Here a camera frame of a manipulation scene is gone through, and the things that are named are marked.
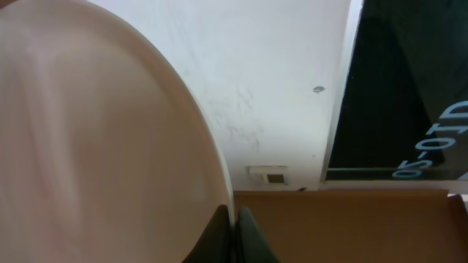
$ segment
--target brown wood panel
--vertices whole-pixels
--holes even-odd
[[[447,192],[237,192],[282,262],[466,262]]]

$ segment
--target white wall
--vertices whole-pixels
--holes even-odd
[[[235,190],[318,187],[342,92],[350,0],[92,2],[134,26],[174,66],[214,127]],[[317,94],[319,85],[325,90]],[[287,165],[290,184],[257,185],[250,165]]]

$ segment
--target wooden surface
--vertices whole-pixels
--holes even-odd
[[[281,262],[465,262],[446,191],[237,192]]]

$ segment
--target wall stain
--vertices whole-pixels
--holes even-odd
[[[260,152],[261,119],[255,116],[254,94],[248,88],[236,86],[223,99],[208,99],[211,117],[218,129],[224,130],[227,141],[245,145]]]

